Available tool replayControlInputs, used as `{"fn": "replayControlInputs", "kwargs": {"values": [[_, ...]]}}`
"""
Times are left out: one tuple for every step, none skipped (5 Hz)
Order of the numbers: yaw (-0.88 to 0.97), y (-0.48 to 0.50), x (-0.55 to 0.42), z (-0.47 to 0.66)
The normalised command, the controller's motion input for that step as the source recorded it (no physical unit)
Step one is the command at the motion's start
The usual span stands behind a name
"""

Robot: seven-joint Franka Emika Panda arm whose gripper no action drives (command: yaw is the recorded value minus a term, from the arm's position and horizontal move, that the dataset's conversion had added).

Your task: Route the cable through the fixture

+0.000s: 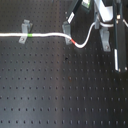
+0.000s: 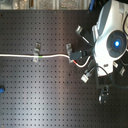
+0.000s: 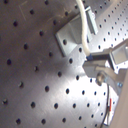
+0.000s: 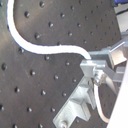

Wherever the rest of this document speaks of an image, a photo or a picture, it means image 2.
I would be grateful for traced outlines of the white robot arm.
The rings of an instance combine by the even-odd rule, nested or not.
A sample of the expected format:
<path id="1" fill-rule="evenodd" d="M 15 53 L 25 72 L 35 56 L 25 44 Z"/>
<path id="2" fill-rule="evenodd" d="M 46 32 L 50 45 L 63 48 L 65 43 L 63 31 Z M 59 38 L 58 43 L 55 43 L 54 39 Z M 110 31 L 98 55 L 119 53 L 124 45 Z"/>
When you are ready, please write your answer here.
<path id="1" fill-rule="evenodd" d="M 125 21 L 128 4 L 109 0 L 101 9 L 97 24 L 92 27 L 92 52 L 95 62 L 108 73 L 113 72 L 113 62 L 120 59 L 127 48 Z"/>

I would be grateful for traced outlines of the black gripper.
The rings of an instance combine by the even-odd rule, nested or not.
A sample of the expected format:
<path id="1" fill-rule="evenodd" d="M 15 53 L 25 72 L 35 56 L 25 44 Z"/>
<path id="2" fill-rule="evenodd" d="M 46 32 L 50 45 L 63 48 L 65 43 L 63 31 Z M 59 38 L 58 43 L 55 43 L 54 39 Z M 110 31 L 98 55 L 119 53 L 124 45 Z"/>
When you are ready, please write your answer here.
<path id="1" fill-rule="evenodd" d="M 90 49 L 85 50 L 85 51 L 79 50 L 76 52 L 71 52 L 69 57 L 71 60 L 80 60 L 82 58 L 89 57 L 92 55 L 93 55 L 93 49 L 90 48 Z"/>

